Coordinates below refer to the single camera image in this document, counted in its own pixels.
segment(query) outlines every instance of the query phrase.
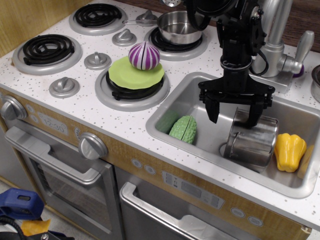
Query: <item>purple striped onion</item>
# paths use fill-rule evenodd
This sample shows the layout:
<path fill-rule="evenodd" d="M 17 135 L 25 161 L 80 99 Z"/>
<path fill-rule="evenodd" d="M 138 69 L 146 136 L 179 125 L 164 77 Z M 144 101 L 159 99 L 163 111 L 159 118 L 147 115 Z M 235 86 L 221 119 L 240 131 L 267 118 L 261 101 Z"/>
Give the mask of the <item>purple striped onion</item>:
<path fill-rule="evenodd" d="M 160 53 L 148 41 L 134 45 L 129 51 L 129 61 L 139 70 L 154 69 L 160 62 Z"/>

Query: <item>faucet handle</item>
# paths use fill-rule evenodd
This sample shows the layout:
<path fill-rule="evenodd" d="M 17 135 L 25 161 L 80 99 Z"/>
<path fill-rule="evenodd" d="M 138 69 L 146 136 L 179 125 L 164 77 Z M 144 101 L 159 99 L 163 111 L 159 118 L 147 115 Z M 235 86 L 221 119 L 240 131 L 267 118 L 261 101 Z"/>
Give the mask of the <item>faucet handle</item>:
<path fill-rule="evenodd" d="M 300 41 L 296 49 L 296 54 L 295 54 L 296 62 L 303 63 L 312 45 L 314 44 L 314 41 L 315 41 L 315 33 L 310 30 L 305 31 L 302 37 L 300 38 Z"/>
<path fill-rule="evenodd" d="M 299 74 L 304 60 L 308 55 L 312 45 L 315 41 L 315 33 L 313 31 L 307 30 L 304 32 L 298 46 L 296 48 L 295 59 L 290 56 L 287 56 L 282 67 L 283 72 L 291 72 L 293 74 Z"/>

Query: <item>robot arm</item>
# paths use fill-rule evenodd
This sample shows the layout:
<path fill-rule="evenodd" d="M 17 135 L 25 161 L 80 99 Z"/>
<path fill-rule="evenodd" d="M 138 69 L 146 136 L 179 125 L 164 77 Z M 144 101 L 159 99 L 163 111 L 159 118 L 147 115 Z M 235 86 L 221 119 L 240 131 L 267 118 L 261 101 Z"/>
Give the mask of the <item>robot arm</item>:
<path fill-rule="evenodd" d="M 248 127 L 257 125 L 263 109 L 271 107 L 275 88 L 253 80 L 249 69 L 252 56 L 262 54 L 266 34 L 261 25 L 258 0 L 184 0 L 188 18 L 197 30 L 216 21 L 222 56 L 223 77 L 199 83 L 200 100 L 205 103 L 209 119 L 216 123 L 220 103 L 250 105 Z M 204 15 L 197 23 L 195 13 Z"/>

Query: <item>blue tool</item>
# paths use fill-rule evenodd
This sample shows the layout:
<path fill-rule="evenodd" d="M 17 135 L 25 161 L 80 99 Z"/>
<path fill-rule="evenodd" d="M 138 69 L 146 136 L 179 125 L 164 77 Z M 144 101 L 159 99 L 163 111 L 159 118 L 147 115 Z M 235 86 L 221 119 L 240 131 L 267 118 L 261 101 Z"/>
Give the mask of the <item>blue tool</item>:
<path fill-rule="evenodd" d="M 0 216 L 15 220 L 37 220 L 44 210 L 44 202 L 34 191 L 10 188 L 0 194 Z"/>

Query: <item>wooden wall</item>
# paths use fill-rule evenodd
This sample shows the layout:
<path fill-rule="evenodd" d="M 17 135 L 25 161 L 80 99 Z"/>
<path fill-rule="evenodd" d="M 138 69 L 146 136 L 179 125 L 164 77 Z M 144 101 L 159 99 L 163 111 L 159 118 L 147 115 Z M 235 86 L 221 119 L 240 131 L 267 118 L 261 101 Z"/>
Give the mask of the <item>wooden wall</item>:
<path fill-rule="evenodd" d="M 0 57 L 91 0 L 0 0 Z"/>
<path fill-rule="evenodd" d="M 18 45 L 40 34 L 91 0 L 0 0 L 0 57 Z M 157 12 L 184 9 L 171 8 L 161 0 L 118 0 Z M 294 0 L 284 42 L 296 46 L 305 30 L 315 32 L 312 50 L 320 53 L 319 0 Z"/>

